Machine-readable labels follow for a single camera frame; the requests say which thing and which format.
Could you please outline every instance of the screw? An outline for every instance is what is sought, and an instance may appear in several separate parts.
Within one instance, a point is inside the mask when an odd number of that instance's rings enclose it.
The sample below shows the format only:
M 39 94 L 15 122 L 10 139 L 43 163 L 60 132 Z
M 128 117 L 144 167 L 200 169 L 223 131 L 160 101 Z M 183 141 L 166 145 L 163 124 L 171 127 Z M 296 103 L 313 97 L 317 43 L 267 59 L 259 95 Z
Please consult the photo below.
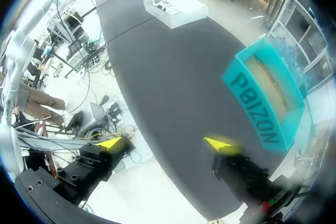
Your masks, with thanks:
M 58 173 L 59 175 L 62 175 L 62 174 L 64 173 L 64 169 L 63 169 L 62 167 L 58 167 L 58 168 L 57 168 L 57 173 Z
M 79 180 L 79 178 L 78 178 L 78 176 L 77 176 L 76 174 L 74 174 L 74 175 L 71 176 L 71 181 L 72 181 L 72 182 L 75 183 L 75 182 L 77 182 L 78 180 Z

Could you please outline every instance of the dark gray tabletop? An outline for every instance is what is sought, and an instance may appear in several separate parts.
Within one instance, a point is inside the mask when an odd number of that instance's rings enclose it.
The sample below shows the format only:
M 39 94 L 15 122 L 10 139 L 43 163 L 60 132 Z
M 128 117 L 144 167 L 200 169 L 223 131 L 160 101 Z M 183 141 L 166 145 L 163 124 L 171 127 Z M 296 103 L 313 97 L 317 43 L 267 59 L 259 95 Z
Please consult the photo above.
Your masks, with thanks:
M 270 172 L 284 157 L 263 150 L 221 80 L 244 45 L 209 18 L 171 30 L 148 14 L 142 1 L 97 0 L 113 71 L 139 129 L 170 179 L 206 219 L 221 218 L 241 202 L 213 175 L 214 152 L 203 137 L 234 138 Z

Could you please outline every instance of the white box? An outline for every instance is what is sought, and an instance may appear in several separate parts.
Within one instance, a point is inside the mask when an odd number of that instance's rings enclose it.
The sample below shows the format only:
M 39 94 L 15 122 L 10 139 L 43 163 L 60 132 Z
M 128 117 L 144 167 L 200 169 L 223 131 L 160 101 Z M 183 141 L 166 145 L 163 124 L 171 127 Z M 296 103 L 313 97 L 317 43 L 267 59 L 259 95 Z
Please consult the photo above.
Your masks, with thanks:
M 143 5 L 146 11 L 155 18 L 174 29 L 190 22 L 206 18 L 208 16 L 208 7 L 197 0 L 162 0 L 176 11 L 174 14 L 168 14 L 153 5 L 153 0 L 144 0 Z

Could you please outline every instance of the teal box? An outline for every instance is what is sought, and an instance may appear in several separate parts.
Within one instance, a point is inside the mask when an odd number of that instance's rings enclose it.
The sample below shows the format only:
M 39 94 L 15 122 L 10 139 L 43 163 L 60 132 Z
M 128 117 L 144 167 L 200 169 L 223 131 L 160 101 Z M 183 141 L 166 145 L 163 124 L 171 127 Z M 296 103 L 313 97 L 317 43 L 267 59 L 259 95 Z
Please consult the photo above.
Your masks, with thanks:
M 261 39 L 239 52 L 223 81 L 243 107 L 263 148 L 288 151 L 305 104 L 290 71 L 269 42 Z

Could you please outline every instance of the person's leg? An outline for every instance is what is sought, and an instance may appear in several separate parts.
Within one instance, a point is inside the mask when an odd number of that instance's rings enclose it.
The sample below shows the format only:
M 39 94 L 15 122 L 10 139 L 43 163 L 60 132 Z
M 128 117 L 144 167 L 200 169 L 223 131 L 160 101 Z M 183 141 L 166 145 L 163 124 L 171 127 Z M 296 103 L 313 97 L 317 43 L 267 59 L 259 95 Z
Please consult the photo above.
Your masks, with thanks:
M 59 114 L 55 113 L 54 111 L 48 110 L 47 108 L 44 108 L 37 104 L 36 102 L 29 100 L 25 107 L 25 112 L 36 119 L 43 119 L 48 116 L 51 116 L 51 118 L 46 119 L 47 122 L 51 124 L 56 125 L 62 125 L 63 124 L 63 117 Z
M 63 100 L 51 97 L 50 95 L 46 94 L 43 91 L 33 89 L 28 86 L 24 86 L 25 89 L 29 91 L 29 97 L 28 99 L 41 105 L 45 105 L 51 108 L 54 108 L 55 110 L 64 110 L 65 109 L 65 103 Z

